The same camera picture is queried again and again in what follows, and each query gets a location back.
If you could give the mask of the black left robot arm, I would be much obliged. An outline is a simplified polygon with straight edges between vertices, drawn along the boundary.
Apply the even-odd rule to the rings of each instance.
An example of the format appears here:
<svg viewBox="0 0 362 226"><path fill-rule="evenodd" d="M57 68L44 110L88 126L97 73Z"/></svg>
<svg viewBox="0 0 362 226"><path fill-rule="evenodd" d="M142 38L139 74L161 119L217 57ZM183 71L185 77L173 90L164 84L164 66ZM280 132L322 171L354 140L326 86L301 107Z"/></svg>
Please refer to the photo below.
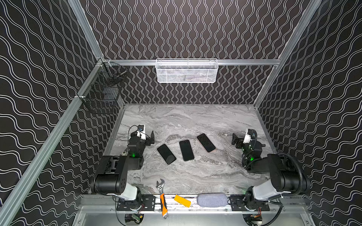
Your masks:
<svg viewBox="0 0 362 226"><path fill-rule="evenodd" d="M109 195L116 201L117 211L152 211L155 197L143 195L140 188L127 182L130 170L143 167L143 153L147 146L155 143L154 132L150 135L137 130L128 140L128 152L120 156L103 156L96 170L91 191L99 195Z"/></svg>

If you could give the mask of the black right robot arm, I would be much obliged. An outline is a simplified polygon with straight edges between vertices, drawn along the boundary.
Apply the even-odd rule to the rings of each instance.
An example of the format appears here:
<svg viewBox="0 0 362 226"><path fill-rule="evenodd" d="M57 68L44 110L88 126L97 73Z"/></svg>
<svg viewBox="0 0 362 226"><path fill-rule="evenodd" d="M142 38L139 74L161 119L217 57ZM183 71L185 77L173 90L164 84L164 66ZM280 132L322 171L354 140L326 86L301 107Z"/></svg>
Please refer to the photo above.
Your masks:
<svg viewBox="0 0 362 226"><path fill-rule="evenodd" d="M267 203L283 196L301 195L310 190L311 182L299 161L287 153L270 153L262 157L264 144L257 140L257 132L248 130L244 138L233 133L232 145L242 151L242 167L248 173L269 174L266 182L251 186L243 199L237 201L249 211L267 210Z"/></svg>

